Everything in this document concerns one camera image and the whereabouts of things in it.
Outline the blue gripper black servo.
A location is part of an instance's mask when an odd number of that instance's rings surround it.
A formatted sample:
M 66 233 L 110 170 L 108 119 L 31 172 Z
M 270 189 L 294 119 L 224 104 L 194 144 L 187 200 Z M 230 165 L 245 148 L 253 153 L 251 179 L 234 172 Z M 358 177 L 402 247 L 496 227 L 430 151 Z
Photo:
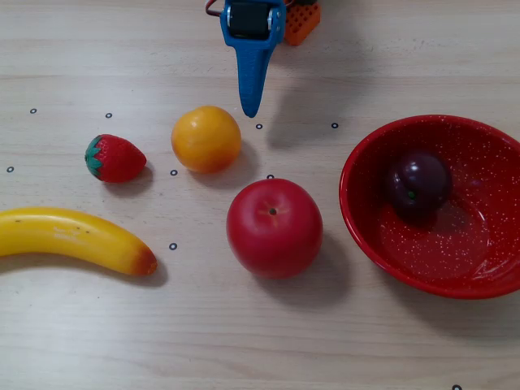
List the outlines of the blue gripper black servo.
M 242 110 L 253 118 L 271 56 L 284 39 L 286 6 L 282 1 L 226 1 L 219 20 L 226 45 L 236 51 Z

